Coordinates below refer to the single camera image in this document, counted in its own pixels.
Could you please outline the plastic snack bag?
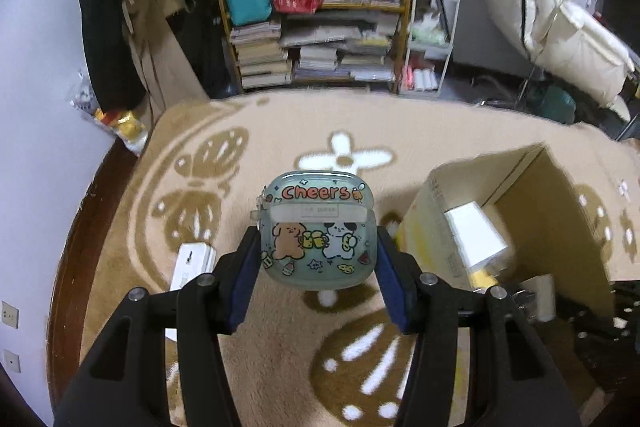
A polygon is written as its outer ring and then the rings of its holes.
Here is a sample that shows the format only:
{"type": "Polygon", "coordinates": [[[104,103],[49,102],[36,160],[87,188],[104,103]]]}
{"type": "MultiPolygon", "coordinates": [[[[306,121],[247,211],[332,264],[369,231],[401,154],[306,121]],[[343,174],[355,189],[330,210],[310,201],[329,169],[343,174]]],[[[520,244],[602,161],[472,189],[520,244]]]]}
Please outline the plastic snack bag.
{"type": "Polygon", "coordinates": [[[131,110],[111,110],[103,112],[94,93],[88,72],[81,69],[78,81],[70,88],[68,103],[79,110],[81,116],[93,122],[102,130],[122,141],[126,149],[140,156],[148,141],[149,132],[142,120],[131,110]]]}

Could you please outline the white rectangular wall device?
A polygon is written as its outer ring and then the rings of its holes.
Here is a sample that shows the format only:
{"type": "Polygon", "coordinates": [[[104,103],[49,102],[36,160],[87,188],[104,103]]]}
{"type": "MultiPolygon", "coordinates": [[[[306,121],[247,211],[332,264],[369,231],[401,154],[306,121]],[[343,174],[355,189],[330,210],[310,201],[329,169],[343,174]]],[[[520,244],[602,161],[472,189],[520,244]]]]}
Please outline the white rectangular wall device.
{"type": "Polygon", "coordinates": [[[186,283],[196,279],[201,274],[212,272],[216,257],[217,251],[206,243],[181,244],[174,272],[172,272],[169,290],[180,291],[186,283]]]}

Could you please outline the cartoon earbuds case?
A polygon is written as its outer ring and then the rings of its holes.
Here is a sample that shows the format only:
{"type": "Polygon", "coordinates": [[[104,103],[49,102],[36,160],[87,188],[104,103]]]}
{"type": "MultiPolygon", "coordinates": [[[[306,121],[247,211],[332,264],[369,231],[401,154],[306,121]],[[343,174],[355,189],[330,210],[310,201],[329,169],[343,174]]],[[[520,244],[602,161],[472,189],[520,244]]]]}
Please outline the cartoon earbuds case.
{"type": "Polygon", "coordinates": [[[262,267],[303,291],[337,291],[372,274],[378,257],[374,197],[349,172],[292,171],[258,197],[262,267]]]}

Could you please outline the green yellow oval remote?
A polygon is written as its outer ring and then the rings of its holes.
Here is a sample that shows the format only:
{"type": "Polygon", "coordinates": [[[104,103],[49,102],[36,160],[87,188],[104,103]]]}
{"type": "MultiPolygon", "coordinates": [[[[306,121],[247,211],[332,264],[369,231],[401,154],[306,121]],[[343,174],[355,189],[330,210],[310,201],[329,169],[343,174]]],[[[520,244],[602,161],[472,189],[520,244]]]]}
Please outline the green yellow oval remote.
{"type": "Polygon", "coordinates": [[[470,284],[473,291],[484,293],[488,288],[499,284],[497,275],[491,267],[474,268],[469,273],[470,284]]]}

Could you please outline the black hanging coat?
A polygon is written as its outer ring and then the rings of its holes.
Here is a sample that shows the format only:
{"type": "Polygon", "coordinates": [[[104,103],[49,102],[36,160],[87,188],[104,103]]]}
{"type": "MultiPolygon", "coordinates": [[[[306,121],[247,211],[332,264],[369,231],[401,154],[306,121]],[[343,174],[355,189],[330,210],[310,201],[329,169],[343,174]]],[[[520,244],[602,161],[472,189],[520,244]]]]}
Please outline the black hanging coat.
{"type": "Polygon", "coordinates": [[[82,44],[102,112],[133,110],[145,96],[124,37],[122,0],[79,0],[82,44]]]}

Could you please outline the small grey square charger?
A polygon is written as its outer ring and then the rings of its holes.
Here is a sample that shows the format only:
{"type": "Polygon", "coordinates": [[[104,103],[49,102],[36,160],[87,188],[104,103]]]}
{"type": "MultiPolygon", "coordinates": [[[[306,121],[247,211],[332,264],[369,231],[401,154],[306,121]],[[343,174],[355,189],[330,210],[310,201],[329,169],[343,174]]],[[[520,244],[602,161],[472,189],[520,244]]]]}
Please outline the small grey square charger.
{"type": "Polygon", "coordinates": [[[547,323],[555,319],[555,285],[551,274],[537,275],[521,283],[521,286],[534,294],[534,322],[547,323]]]}

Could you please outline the wall socket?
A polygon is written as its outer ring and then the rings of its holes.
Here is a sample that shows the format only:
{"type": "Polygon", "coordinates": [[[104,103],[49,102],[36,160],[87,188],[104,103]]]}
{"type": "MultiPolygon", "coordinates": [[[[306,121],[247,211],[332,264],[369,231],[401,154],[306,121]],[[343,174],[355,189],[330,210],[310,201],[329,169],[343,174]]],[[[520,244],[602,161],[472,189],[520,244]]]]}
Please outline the wall socket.
{"type": "Polygon", "coordinates": [[[21,359],[17,353],[3,349],[2,357],[6,369],[13,373],[21,373],[21,359]]]}
{"type": "Polygon", "coordinates": [[[18,329],[18,326],[20,326],[20,310],[9,303],[2,301],[1,322],[6,326],[11,327],[11,329],[18,329]]]}

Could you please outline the wall socket lower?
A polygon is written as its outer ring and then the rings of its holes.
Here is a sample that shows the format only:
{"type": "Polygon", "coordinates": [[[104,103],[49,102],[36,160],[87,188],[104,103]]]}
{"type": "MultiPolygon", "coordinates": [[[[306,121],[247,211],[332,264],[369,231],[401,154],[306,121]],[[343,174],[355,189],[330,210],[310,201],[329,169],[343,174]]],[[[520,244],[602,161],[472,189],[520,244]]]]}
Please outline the wall socket lower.
{"type": "Polygon", "coordinates": [[[3,349],[2,357],[6,369],[13,373],[21,373],[21,359],[17,353],[3,349]]]}

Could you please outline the cardboard box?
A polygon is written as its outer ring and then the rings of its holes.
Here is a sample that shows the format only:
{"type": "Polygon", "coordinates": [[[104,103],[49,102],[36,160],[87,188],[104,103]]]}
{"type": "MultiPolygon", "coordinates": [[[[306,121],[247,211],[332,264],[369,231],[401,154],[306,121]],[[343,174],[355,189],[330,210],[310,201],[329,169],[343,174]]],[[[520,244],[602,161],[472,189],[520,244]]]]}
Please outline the cardboard box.
{"type": "Polygon", "coordinates": [[[486,267],[499,283],[551,274],[555,292],[600,319],[614,315],[611,261],[615,247],[639,257],[628,211],[614,212],[587,184],[575,184],[547,147],[477,156],[430,172],[400,222],[396,241],[422,270],[472,289],[445,212],[476,202],[509,245],[486,267]]]}

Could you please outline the wall socket upper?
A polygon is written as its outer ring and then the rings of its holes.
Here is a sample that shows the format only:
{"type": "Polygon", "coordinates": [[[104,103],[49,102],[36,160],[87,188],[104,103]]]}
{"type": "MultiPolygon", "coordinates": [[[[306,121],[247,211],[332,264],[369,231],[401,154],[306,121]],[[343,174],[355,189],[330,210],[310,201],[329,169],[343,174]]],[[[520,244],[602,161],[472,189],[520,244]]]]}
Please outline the wall socket upper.
{"type": "Polygon", "coordinates": [[[11,327],[11,329],[18,329],[18,326],[20,326],[20,310],[9,303],[2,301],[1,322],[6,326],[11,327]]]}

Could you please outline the stack of books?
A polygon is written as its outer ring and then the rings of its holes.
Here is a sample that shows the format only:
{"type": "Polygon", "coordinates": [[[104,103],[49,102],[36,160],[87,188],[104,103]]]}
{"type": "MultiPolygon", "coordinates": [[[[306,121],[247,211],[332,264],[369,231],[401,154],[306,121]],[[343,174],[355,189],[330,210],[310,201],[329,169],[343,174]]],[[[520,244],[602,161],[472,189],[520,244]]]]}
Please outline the stack of books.
{"type": "Polygon", "coordinates": [[[277,18],[232,29],[230,42],[243,90],[285,86],[291,82],[292,61],[288,50],[281,46],[281,29],[277,18]]]}

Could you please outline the large white power adapter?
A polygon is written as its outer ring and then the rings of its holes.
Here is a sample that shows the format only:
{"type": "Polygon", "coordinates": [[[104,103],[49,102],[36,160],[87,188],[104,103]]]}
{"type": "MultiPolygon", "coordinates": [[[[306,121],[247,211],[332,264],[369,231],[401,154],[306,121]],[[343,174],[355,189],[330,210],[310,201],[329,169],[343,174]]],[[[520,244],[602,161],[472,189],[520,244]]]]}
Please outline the large white power adapter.
{"type": "Polygon", "coordinates": [[[445,212],[454,241],[466,269],[474,272],[503,257],[509,245],[476,202],[445,212]]]}

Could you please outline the white rolling cart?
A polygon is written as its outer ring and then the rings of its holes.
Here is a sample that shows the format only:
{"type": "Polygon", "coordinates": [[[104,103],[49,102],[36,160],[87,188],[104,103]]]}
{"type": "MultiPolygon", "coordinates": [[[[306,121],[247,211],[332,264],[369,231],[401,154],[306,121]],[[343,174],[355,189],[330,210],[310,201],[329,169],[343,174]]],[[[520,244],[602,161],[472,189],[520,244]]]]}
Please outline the white rolling cart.
{"type": "Polygon", "coordinates": [[[398,94],[438,98],[454,52],[461,0],[411,0],[398,94]]]}

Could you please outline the cream duvet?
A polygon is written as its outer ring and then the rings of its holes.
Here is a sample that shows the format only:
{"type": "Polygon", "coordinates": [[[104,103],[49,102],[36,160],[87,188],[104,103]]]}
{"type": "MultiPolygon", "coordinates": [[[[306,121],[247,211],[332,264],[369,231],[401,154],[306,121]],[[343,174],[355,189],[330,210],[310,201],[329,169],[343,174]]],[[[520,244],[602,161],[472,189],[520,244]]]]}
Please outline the cream duvet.
{"type": "Polygon", "coordinates": [[[589,95],[620,104],[634,63],[620,39],[572,0],[485,0],[494,24],[529,62],[589,95]]]}

